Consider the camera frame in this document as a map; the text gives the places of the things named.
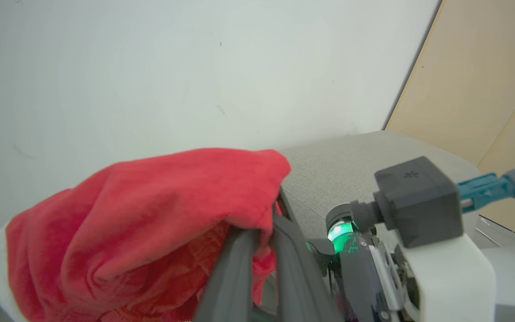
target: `gray cushion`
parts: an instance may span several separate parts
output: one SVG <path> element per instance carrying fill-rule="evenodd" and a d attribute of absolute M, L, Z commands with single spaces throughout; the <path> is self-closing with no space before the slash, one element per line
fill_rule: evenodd
<path fill-rule="evenodd" d="M 338 204 L 372 201 L 372 193 L 377 190 L 374 173 L 380 169 L 424 155 L 454 182 L 480 173 L 461 157 L 390 131 L 341 137 L 280 152 L 292 169 L 282 187 L 306 238 L 327 236 L 325 216 Z M 476 217 L 472 214 L 468 221 L 475 224 Z M 388 247 L 394 247 L 392 233 L 382 225 L 377 229 Z"/>

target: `red towel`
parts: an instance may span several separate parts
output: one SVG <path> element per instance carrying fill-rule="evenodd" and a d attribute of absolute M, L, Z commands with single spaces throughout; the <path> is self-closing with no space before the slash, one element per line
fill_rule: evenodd
<path fill-rule="evenodd" d="M 31 322 L 192 318 L 230 224 L 262 229 L 252 297 L 274 270 L 271 205 L 287 160 L 198 149 L 111 165 L 14 217 L 9 285 Z"/>

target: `robotic arm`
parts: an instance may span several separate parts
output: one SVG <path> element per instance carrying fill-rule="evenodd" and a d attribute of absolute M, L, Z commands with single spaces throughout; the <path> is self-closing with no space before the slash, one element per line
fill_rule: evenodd
<path fill-rule="evenodd" d="M 280 191 L 282 216 L 274 206 L 272 237 L 277 312 L 251 300 L 259 232 L 231 227 L 194 321 L 492 322 L 494 270 L 464 234 L 461 214 L 515 197 L 515 170 L 454 185 L 419 157 L 375 178 L 374 202 L 341 204 L 327 214 L 327 239 L 305 240 Z M 377 223 L 397 233 L 393 252 L 375 236 Z"/>

